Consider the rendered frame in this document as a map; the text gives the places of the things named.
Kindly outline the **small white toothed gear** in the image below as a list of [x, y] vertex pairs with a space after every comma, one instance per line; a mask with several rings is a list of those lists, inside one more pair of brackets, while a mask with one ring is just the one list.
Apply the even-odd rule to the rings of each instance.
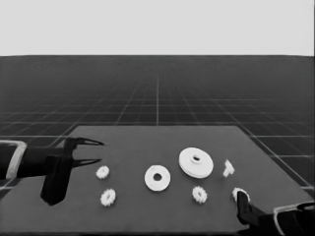
[[100, 202], [104, 207], [110, 207], [116, 200], [116, 192], [113, 189], [105, 190], [100, 196]]
[[196, 203], [204, 204], [208, 199], [208, 194], [204, 188], [196, 186], [192, 190], [192, 196]]
[[249, 196], [249, 194], [245, 191], [245, 190], [243, 190], [243, 189], [241, 189], [241, 188], [234, 188], [233, 189], [233, 191], [232, 191], [232, 196], [233, 196], [233, 198], [234, 198], [234, 200], [235, 201], [237, 201], [237, 193], [238, 192], [242, 192], [243, 194], [245, 194], [246, 196], [247, 196], [247, 199], [248, 199], [248, 201], [250, 202], [250, 196]]
[[110, 172], [109, 168], [106, 165], [103, 165], [97, 170], [95, 175], [98, 179], [105, 179], [108, 177], [109, 172]]

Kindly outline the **large thick white disc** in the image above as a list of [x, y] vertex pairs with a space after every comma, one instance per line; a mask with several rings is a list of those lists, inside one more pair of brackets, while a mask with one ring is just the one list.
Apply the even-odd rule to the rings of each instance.
[[187, 147], [179, 153], [178, 163], [181, 169], [189, 176], [207, 178], [214, 169], [211, 156], [197, 147]]

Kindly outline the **small white T-shaped piece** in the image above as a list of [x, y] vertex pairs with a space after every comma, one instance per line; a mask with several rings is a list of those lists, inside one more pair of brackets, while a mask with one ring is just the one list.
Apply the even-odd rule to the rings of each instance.
[[224, 177], [227, 177], [228, 175], [231, 175], [234, 173], [235, 169], [229, 160], [225, 161], [224, 166], [225, 166], [225, 169], [222, 174]]

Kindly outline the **white round carrier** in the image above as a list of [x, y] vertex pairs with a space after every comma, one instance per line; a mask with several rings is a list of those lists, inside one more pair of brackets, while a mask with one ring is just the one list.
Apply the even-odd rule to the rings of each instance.
[[170, 184], [170, 172], [162, 165], [152, 165], [147, 169], [144, 180], [151, 191], [161, 192]]

